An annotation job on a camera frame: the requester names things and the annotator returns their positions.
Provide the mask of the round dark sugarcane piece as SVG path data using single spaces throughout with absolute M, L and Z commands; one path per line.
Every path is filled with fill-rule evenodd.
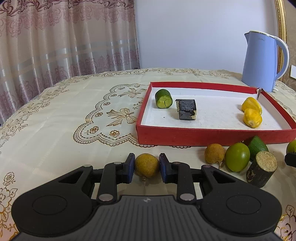
M 268 151 L 260 151 L 256 154 L 246 173 L 247 183 L 262 188 L 278 168 L 278 162 L 274 154 Z

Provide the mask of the brown longan fruit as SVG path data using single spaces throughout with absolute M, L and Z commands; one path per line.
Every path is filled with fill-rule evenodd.
M 147 179 L 154 178 L 159 172 L 158 159 L 148 153 L 137 156 L 134 163 L 135 173 L 145 182 Z
M 205 155 L 205 161 L 208 164 L 218 164 L 219 169 L 223 165 L 223 161 L 225 158 L 225 149 L 220 144 L 210 144 L 205 149 L 204 155 Z

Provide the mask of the dark square sugarcane piece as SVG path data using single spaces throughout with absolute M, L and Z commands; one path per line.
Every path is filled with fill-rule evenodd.
M 177 112 L 180 120 L 196 119 L 197 107 L 194 99 L 176 99 Z

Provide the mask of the yellow pepper piece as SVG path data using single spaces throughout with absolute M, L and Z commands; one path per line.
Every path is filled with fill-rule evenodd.
M 243 104 L 241 105 L 241 110 L 245 112 L 247 108 L 254 109 L 259 112 L 260 115 L 262 115 L 262 108 L 259 102 L 253 98 L 253 97 L 248 97 L 245 99 Z
M 257 110 L 247 108 L 244 111 L 243 121 L 250 128 L 257 128 L 262 123 L 262 117 Z

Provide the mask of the green cucumber piece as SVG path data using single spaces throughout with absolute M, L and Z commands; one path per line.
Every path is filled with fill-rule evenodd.
M 166 89 L 160 89 L 155 93 L 155 101 L 158 108 L 169 108 L 173 104 L 171 94 Z

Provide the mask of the dark green lime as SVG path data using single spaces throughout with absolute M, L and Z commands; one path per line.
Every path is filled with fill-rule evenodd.
M 249 144 L 247 145 L 250 151 L 250 161 L 253 162 L 258 152 L 269 151 L 266 144 L 261 140 L 260 137 L 254 136 Z

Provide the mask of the light green round fruit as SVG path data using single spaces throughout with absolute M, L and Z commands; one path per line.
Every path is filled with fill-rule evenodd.
M 242 171 L 250 160 L 250 150 L 243 143 L 231 145 L 225 154 L 225 162 L 228 169 L 232 172 Z

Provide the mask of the red shallow box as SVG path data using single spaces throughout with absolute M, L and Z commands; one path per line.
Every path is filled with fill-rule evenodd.
M 195 120 L 180 120 L 176 105 L 156 107 L 154 95 L 160 89 L 173 99 L 194 99 Z M 240 105 L 247 97 L 262 107 L 262 124 L 246 126 Z M 151 82 L 136 124 L 138 142 L 143 145 L 230 146 L 259 136 L 266 144 L 287 143 L 295 138 L 295 120 L 264 90 L 254 87 L 204 82 Z

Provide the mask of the beige embroidered tablecloth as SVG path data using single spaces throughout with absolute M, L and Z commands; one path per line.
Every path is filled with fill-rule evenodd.
M 1 240 L 18 230 L 11 206 L 18 196 L 84 164 L 103 168 L 129 153 L 165 153 L 170 161 L 204 164 L 203 147 L 145 146 L 135 119 L 151 82 L 241 85 L 226 70 L 143 69 L 72 77 L 45 89 L 1 127 Z

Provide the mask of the blue electric kettle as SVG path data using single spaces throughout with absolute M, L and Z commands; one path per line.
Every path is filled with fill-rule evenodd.
M 260 31 L 244 34 L 247 51 L 243 66 L 242 82 L 251 87 L 272 92 L 276 80 L 287 71 L 290 60 L 288 45 L 279 37 Z M 278 71 L 278 48 L 284 54 L 283 67 Z

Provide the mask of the pink patterned curtain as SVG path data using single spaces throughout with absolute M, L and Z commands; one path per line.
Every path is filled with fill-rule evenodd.
M 1 122 L 61 80 L 139 67 L 134 1 L 1 1 Z

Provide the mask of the white wall switch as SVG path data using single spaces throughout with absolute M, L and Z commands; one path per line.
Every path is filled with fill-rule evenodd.
M 290 66 L 290 78 L 296 79 L 296 66 Z

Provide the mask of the gold mirror frame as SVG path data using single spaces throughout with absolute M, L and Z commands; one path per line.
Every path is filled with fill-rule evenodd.
M 282 39 L 285 43 L 287 42 L 287 27 L 285 19 L 285 6 L 283 0 L 274 0 L 276 17 L 277 17 L 277 29 L 278 37 Z M 278 66 L 277 70 L 280 71 L 280 68 L 283 66 L 283 51 L 278 48 Z

